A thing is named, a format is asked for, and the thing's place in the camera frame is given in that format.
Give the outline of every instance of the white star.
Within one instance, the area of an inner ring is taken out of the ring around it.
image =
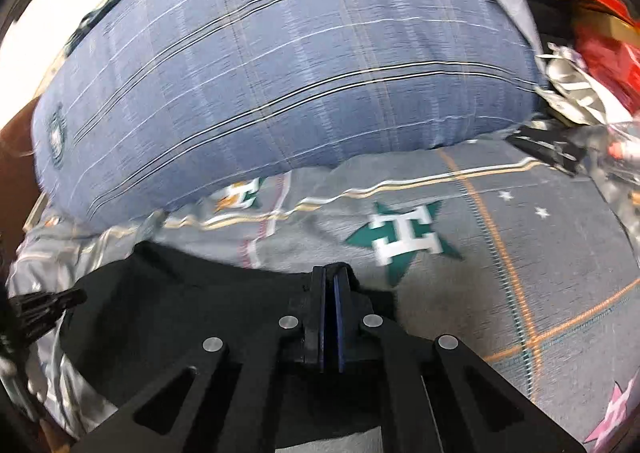
[[[539,208],[539,207],[536,207],[536,215],[542,218],[542,220],[551,216],[545,208]]]

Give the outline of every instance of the metal screw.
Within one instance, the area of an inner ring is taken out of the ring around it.
[[[379,327],[382,325],[382,318],[377,314],[367,314],[364,318],[362,318],[362,322],[367,327]]]
[[[453,336],[445,334],[438,338],[438,344],[441,348],[444,348],[444,350],[453,350],[458,346],[458,340]]]
[[[207,338],[202,342],[202,348],[207,352],[218,352],[222,348],[222,345],[222,339],[216,337]]]
[[[295,316],[282,316],[278,321],[282,328],[295,328],[298,326],[298,318]]]

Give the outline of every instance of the green star pattern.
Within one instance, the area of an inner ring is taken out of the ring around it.
[[[262,207],[260,205],[260,201],[258,201],[258,192],[260,191],[260,187],[262,186],[263,182],[264,182],[263,178],[258,178],[258,188],[253,193],[249,193],[249,192],[245,193],[244,196],[242,197],[242,202],[253,200],[253,202],[251,202],[251,204],[249,205],[250,208],[256,209],[256,208]]]
[[[438,200],[437,202],[432,202],[431,204],[426,204],[424,207],[429,212],[431,216],[431,220],[436,220],[436,215],[440,210],[440,206],[442,201]],[[389,209],[384,204],[380,204],[376,202],[376,211],[379,215],[402,215],[404,213],[408,213],[413,211],[415,208],[410,209],[408,211],[394,211]],[[412,230],[414,232],[415,238],[420,238],[423,235],[428,233],[435,233],[431,229],[431,224],[421,224],[417,220],[411,220]],[[374,240],[378,240],[381,238],[387,238],[389,243],[398,241],[398,237],[396,236],[396,229],[394,227],[394,223],[392,221],[386,221],[381,227],[369,227],[369,223],[364,224],[360,229],[356,230],[349,238],[345,240],[345,243],[349,245],[354,245],[355,247],[367,247],[369,249],[373,249]],[[456,250],[447,240],[443,239],[436,233],[436,238],[440,240],[440,245],[442,247],[442,254],[450,256],[455,259],[463,259],[462,255]],[[409,269],[412,261],[414,261],[415,255],[418,251],[410,251],[408,253],[402,253],[401,255],[393,256],[391,259],[391,263],[386,267],[386,278],[389,286],[395,287],[400,283],[404,273]]]

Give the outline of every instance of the logo patch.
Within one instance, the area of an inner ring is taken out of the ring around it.
[[[60,169],[65,155],[66,121],[62,115],[62,105],[53,112],[49,119],[49,149],[53,165]]]
[[[225,197],[218,201],[216,211],[225,208],[259,208],[258,190],[264,182],[263,178],[254,178],[248,182],[235,182],[228,186]]]
[[[431,229],[442,201],[424,204],[408,212],[398,212],[376,202],[377,213],[369,217],[345,243],[368,247],[376,253],[376,263],[386,267],[389,285],[400,283],[418,251],[443,254],[455,259],[462,255]]]

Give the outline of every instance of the white wall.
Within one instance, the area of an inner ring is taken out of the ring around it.
[[[0,127],[33,97],[82,17],[102,0],[33,0],[0,45]]]

